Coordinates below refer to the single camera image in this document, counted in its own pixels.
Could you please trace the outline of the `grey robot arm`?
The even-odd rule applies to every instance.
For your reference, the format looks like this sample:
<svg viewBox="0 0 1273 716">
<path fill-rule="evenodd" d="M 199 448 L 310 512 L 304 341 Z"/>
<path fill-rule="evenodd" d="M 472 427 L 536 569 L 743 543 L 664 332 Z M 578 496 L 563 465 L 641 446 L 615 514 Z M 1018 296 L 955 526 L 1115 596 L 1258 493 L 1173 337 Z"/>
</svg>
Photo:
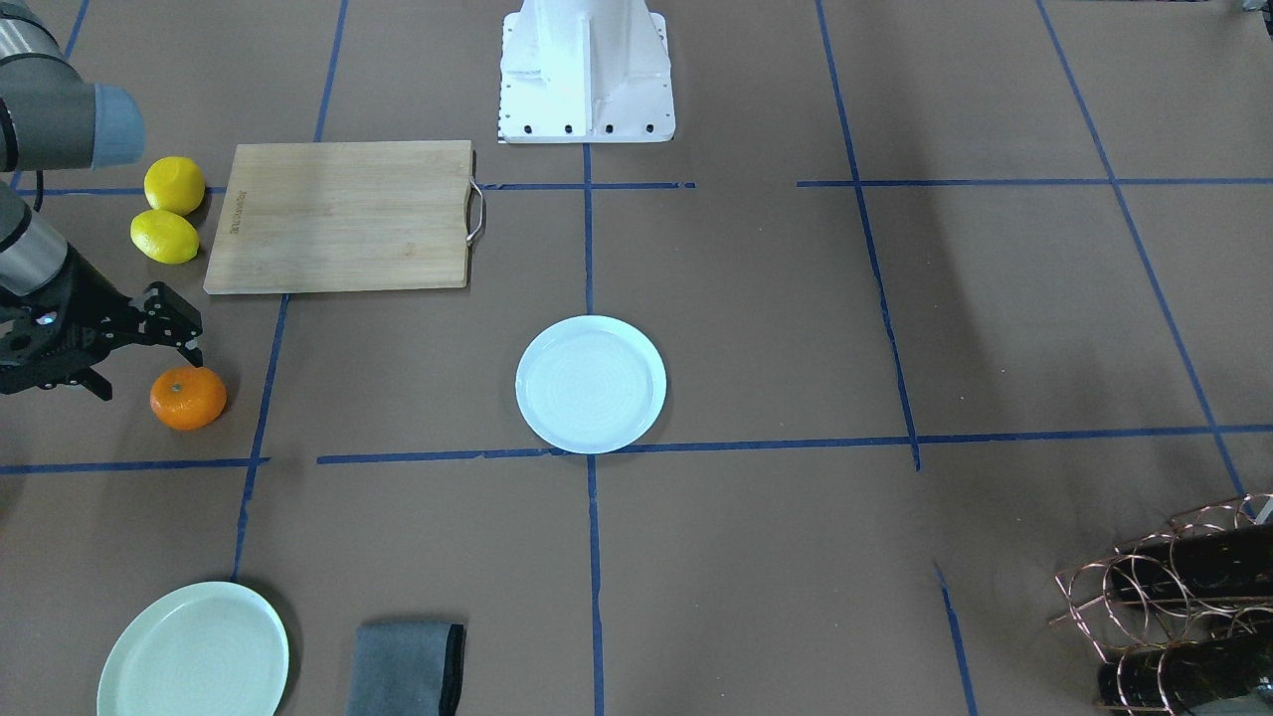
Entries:
<svg viewBox="0 0 1273 716">
<path fill-rule="evenodd" d="M 120 87 L 84 82 L 23 1 L 1 5 L 4 173 L 97 169 L 136 162 L 144 118 Z M 1 195 L 1 389 L 79 386 L 107 403 L 95 366 L 122 347 L 172 347 L 204 363 L 202 319 L 164 282 L 130 297 L 101 275 L 10 186 Z"/>
</svg>

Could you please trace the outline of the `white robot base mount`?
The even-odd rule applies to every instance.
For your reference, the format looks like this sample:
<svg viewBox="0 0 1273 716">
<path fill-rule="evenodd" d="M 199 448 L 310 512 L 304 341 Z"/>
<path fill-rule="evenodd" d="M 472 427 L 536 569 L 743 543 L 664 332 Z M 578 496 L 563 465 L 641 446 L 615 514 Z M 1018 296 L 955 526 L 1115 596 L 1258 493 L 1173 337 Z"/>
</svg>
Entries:
<svg viewBox="0 0 1273 716">
<path fill-rule="evenodd" d="M 524 1 L 502 23 L 496 140 L 671 141 L 665 17 L 644 1 Z"/>
</svg>

